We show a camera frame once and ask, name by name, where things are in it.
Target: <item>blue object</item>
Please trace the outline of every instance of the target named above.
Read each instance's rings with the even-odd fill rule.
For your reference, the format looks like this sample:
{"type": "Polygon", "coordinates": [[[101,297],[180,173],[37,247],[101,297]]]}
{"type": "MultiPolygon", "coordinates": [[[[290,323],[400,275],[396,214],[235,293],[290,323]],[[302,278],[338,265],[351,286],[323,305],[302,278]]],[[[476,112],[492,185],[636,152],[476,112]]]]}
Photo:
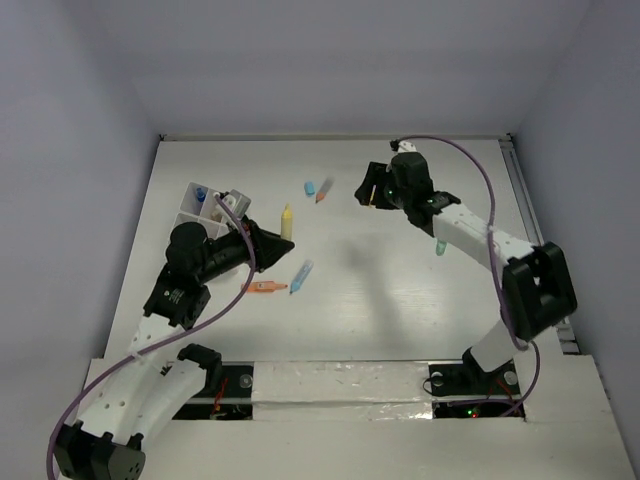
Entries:
{"type": "Polygon", "coordinates": [[[300,287],[306,280],[307,276],[309,276],[309,272],[311,272],[312,268],[313,268],[313,262],[311,260],[307,260],[302,264],[302,267],[298,271],[296,277],[293,279],[293,282],[291,282],[289,295],[291,295],[293,292],[297,292],[298,290],[300,290],[300,287]]]}
{"type": "Polygon", "coordinates": [[[196,198],[199,202],[204,202],[204,197],[207,196],[207,192],[204,191],[204,188],[196,188],[196,198]]]}
{"type": "Polygon", "coordinates": [[[313,182],[305,182],[304,193],[307,194],[307,197],[313,197],[316,194],[316,189],[313,188],[313,182]]]}

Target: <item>robotic arm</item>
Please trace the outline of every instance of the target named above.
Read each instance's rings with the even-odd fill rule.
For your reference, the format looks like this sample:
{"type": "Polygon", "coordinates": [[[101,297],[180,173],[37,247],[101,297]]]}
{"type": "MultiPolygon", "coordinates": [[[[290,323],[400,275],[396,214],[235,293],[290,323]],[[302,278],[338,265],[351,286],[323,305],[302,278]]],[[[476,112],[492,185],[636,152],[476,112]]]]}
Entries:
{"type": "Polygon", "coordinates": [[[66,477],[136,480],[147,446],[186,401],[198,392],[213,397],[219,391],[221,355],[175,337],[194,327],[211,298],[206,282],[252,256],[262,272],[294,248],[244,216],[250,203],[244,200],[233,213],[242,219],[238,226],[253,252],[238,230],[214,240],[202,225],[189,222],[171,232],[167,263],[129,346],[133,358],[109,376],[98,398],[73,426],[63,425],[55,439],[53,453],[66,477]]]}
{"type": "MultiPolygon", "coordinates": [[[[492,268],[489,225],[459,198],[434,189],[425,158],[408,141],[392,142],[397,152],[388,165],[372,162],[355,193],[361,205],[400,209],[409,222],[440,241],[448,242],[492,268]]],[[[493,227],[493,261],[500,275],[502,319],[462,356],[474,378],[491,377],[518,350],[577,308],[577,300],[562,250],[547,242],[534,246],[493,227]]]]}

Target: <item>white table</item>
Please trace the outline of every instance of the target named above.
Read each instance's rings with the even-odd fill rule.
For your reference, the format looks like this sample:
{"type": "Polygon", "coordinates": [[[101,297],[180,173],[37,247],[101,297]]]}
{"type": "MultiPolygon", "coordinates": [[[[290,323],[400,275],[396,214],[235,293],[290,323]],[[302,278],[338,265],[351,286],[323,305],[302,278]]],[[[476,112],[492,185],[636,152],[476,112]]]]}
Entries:
{"type": "MultiPolygon", "coordinates": [[[[461,143],[493,181],[497,225],[526,237],[498,142],[461,143]]],[[[486,217],[488,195],[475,167],[446,145],[417,145],[436,188],[486,217]]],[[[437,257],[434,240],[401,212],[357,204],[353,192],[368,162],[388,162],[391,155],[383,141],[161,143],[105,360],[94,361],[92,371],[125,353],[191,181],[245,193],[253,200],[250,216],[275,232],[284,205],[291,204],[296,248],[259,278],[288,283],[305,259],[315,262],[300,292],[248,295],[227,317],[195,335],[196,343],[220,351],[225,361],[257,362],[257,370],[275,369],[276,362],[300,362],[304,368],[311,360],[459,358],[496,321],[490,274],[452,246],[437,257]],[[318,185],[328,175],[336,182],[316,205],[305,197],[304,182],[318,185]]],[[[235,296],[247,270],[210,284],[212,300],[203,317],[235,296]]],[[[563,356],[553,329],[539,345],[542,374],[526,403],[527,423],[319,422],[322,415],[312,409],[290,419],[280,412],[279,420],[174,421],[149,452],[143,478],[462,479],[500,478],[503,472],[527,479],[633,478],[590,357],[563,356]]],[[[410,375],[412,363],[406,365],[410,375]]],[[[516,366],[526,386],[532,356],[519,355],[516,366]]],[[[284,388],[286,396],[287,381],[286,376],[274,380],[273,391],[282,394],[284,388]]],[[[382,388],[380,397],[389,393],[382,388]]],[[[424,392],[416,395],[422,395],[416,402],[431,400],[424,392]]]]}

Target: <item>cable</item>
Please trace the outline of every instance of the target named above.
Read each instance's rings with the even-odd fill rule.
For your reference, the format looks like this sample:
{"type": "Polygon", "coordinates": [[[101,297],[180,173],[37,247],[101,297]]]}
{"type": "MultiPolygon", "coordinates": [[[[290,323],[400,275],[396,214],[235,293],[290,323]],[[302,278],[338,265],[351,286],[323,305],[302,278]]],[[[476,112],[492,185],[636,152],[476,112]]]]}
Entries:
{"type": "MultiPolygon", "coordinates": [[[[507,303],[504,299],[504,295],[502,294],[502,287],[500,285],[500,278],[498,276],[498,259],[496,258],[496,252],[493,248],[493,227],[496,219],[496,196],[493,191],[493,185],[491,184],[491,180],[489,179],[489,174],[484,169],[480,161],[477,158],[475,158],[471,154],[471,152],[469,152],[466,148],[464,148],[462,145],[457,144],[453,140],[449,140],[442,137],[436,137],[434,135],[407,135],[405,137],[397,139],[396,141],[400,143],[405,140],[421,140],[421,139],[436,140],[438,142],[446,143],[447,145],[450,145],[453,148],[459,150],[469,160],[471,160],[471,162],[480,171],[482,178],[484,178],[484,182],[487,185],[487,190],[489,191],[489,221],[487,222],[487,245],[489,247],[489,264],[491,265],[491,278],[493,279],[493,286],[496,290],[496,295],[498,296],[498,302],[500,303],[500,313],[505,325],[507,326],[507,331],[509,332],[511,341],[519,351],[525,352],[528,350],[528,347],[527,345],[521,345],[520,342],[518,341],[518,338],[515,335],[514,328],[513,328],[513,320],[511,319],[511,314],[509,313],[509,309],[507,308],[507,303]]],[[[506,417],[510,415],[512,412],[514,412],[517,408],[519,408],[520,405],[522,405],[524,401],[529,397],[529,395],[531,395],[531,392],[533,392],[533,389],[535,388],[536,383],[538,383],[538,377],[540,376],[540,350],[538,349],[538,346],[536,345],[535,342],[532,341],[530,342],[530,344],[533,347],[533,350],[536,355],[536,369],[535,369],[535,373],[533,374],[533,380],[531,381],[531,385],[529,385],[527,392],[522,396],[522,398],[520,398],[520,400],[512,408],[510,408],[509,410],[504,412],[502,415],[500,415],[501,417],[506,417]]],[[[491,401],[497,402],[498,400],[488,399],[488,400],[481,401],[479,403],[486,403],[491,401]]]]}
{"type": "MultiPolygon", "coordinates": [[[[249,285],[253,280],[253,275],[256,272],[256,256],[255,256],[255,252],[253,251],[253,244],[251,243],[251,238],[249,238],[249,234],[245,231],[244,227],[242,226],[242,222],[240,221],[240,219],[233,214],[233,212],[225,205],[225,203],[222,200],[220,200],[219,197],[214,197],[214,198],[216,202],[218,202],[218,205],[220,205],[220,207],[231,219],[235,227],[238,229],[238,231],[242,235],[242,239],[244,240],[245,244],[247,245],[247,248],[249,249],[249,257],[250,257],[249,258],[249,275],[247,276],[247,280],[245,281],[243,287],[240,289],[240,293],[238,293],[238,295],[236,295],[226,307],[224,307],[222,310],[216,313],[209,320],[202,322],[200,325],[197,325],[191,330],[186,330],[177,335],[169,337],[165,340],[149,345],[148,347],[145,347],[139,350],[138,352],[136,352],[136,355],[141,356],[141,355],[146,355],[147,353],[151,353],[154,350],[158,350],[159,348],[165,347],[173,342],[177,342],[178,340],[188,337],[189,335],[193,335],[194,333],[199,332],[200,330],[208,327],[216,320],[219,320],[220,318],[225,316],[227,313],[229,313],[229,311],[233,307],[236,306],[236,304],[247,292],[249,285]]],[[[53,450],[56,444],[56,439],[60,434],[60,430],[62,430],[62,426],[64,425],[64,422],[67,420],[67,418],[69,418],[69,416],[73,413],[73,411],[80,405],[80,402],[82,402],[82,400],[89,394],[91,390],[93,390],[100,383],[102,383],[106,378],[109,377],[109,375],[113,374],[114,372],[117,372],[119,369],[121,369],[125,365],[131,363],[134,360],[134,358],[135,358],[134,356],[128,355],[127,357],[123,358],[119,362],[109,367],[106,371],[104,371],[101,375],[99,375],[93,382],[91,382],[87,387],[85,387],[78,394],[78,396],[73,399],[73,401],[69,404],[66,410],[62,413],[62,416],[56,423],[56,426],[54,427],[53,432],[51,432],[51,436],[49,437],[49,446],[47,448],[47,459],[46,459],[46,470],[47,470],[48,480],[56,480],[56,476],[53,471],[53,450]]]]}

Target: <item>purple cable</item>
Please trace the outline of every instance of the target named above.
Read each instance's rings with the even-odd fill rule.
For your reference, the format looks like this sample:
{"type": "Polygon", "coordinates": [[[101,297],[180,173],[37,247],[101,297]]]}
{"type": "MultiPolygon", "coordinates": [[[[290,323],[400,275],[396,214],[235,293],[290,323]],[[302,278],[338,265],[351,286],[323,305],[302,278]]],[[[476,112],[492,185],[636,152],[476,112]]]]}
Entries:
{"type": "MultiPolygon", "coordinates": [[[[162,341],[160,341],[158,343],[154,343],[152,345],[149,345],[148,347],[145,347],[145,348],[139,350],[138,351],[138,355],[146,355],[147,353],[151,353],[154,350],[157,350],[159,348],[165,347],[165,346],[167,346],[167,345],[169,345],[169,344],[171,344],[173,342],[177,342],[178,340],[181,340],[181,339],[183,339],[185,337],[188,337],[189,335],[193,335],[194,333],[199,332],[203,328],[208,327],[209,325],[211,325],[216,320],[219,320],[220,318],[225,316],[227,313],[229,313],[229,311],[233,307],[236,306],[236,304],[240,301],[240,299],[247,292],[247,290],[249,288],[249,284],[253,280],[253,275],[256,272],[256,256],[255,256],[255,253],[253,251],[253,244],[251,243],[251,238],[249,238],[249,234],[243,228],[240,219],[238,219],[233,214],[233,212],[231,212],[231,210],[229,210],[229,208],[225,205],[225,203],[222,200],[220,200],[219,197],[214,197],[214,198],[215,198],[216,202],[218,202],[220,207],[222,207],[224,212],[233,221],[234,225],[236,226],[236,228],[238,229],[238,231],[242,235],[242,239],[246,243],[247,248],[249,249],[249,257],[250,257],[249,258],[249,275],[247,277],[247,281],[245,282],[244,286],[240,290],[240,293],[238,293],[238,295],[236,295],[234,297],[234,299],[231,300],[231,302],[229,302],[229,304],[226,307],[224,307],[222,310],[220,310],[218,313],[216,313],[209,320],[207,320],[205,322],[202,322],[201,324],[199,324],[198,326],[192,328],[191,330],[186,330],[186,331],[184,331],[182,333],[179,333],[178,335],[174,335],[173,337],[169,337],[169,338],[167,338],[165,340],[162,340],[162,341]]],[[[73,401],[69,404],[69,406],[63,412],[62,416],[58,420],[58,423],[56,423],[56,426],[54,427],[53,432],[51,432],[51,436],[49,437],[49,446],[47,448],[47,461],[46,461],[46,469],[47,469],[47,478],[48,478],[48,480],[56,480],[56,476],[55,476],[55,473],[53,471],[53,450],[54,450],[54,447],[55,447],[55,444],[56,444],[56,439],[58,438],[58,435],[60,434],[60,430],[62,429],[62,426],[64,425],[65,420],[67,418],[69,418],[71,413],[73,413],[73,411],[80,405],[80,402],[82,402],[82,400],[89,394],[89,392],[91,390],[93,390],[100,383],[102,383],[107,377],[109,377],[109,375],[111,375],[112,373],[118,371],[119,369],[121,369],[125,365],[131,363],[133,360],[134,360],[134,357],[129,355],[129,356],[123,358],[122,360],[120,360],[119,362],[117,362],[116,364],[114,364],[111,367],[109,367],[106,371],[104,371],[101,375],[99,375],[93,382],[91,382],[87,387],[85,387],[78,394],[78,396],[73,399],[73,401]]]]}
{"type": "MultiPolygon", "coordinates": [[[[406,137],[399,138],[397,141],[403,142],[405,140],[437,140],[439,142],[446,143],[447,145],[451,145],[452,147],[461,151],[466,157],[473,162],[473,164],[478,168],[482,178],[484,178],[484,182],[487,185],[487,190],[489,191],[489,221],[487,222],[487,245],[489,246],[489,264],[491,265],[491,278],[493,279],[493,286],[496,290],[496,295],[498,296],[498,302],[500,303],[500,313],[502,315],[502,319],[504,320],[505,325],[507,326],[507,331],[509,332],[509,336],[511,337],[511,341],[513,345],[521,352],[525,352],[528,350],[526,345],[520,345],[518,338],[514,333],[513,328],[513,320],[511,319],[511,314],[509,313],[509,309],[507,308],[507,303],[504,299],[504,295],[502,294],[502,287],[500,286],[500,278],[498,276],[498,259],[496,258],[496,252],[493,249],[493,225],[496,219],[496,196],[493,191],[493,185],[491,184],[491,180],[489,179],[489,174],[484,169],[482,164],[475,158],[471,152],[469,152],[463,146],[457,144],[456,142],[442,138],[436,137],[433,135],[407,135],[406,137]]],[[[531,392],[536,386],[538,382],[538,376],[540,375],[540,350],[535,342],[531,342],[533,349],[536,354],[536,371],[533,376],[533,380],[527,392],[515,403],[515,405],[507,410],[505,413],[500,415],[501,417],[506,417],[514,412],[517,408],[520,407],[524,403],[524,401],[531,395],[531,392]]],[[[491,400],[480,400],[477,403],[486,403],[491,402],[491,400]]]]}

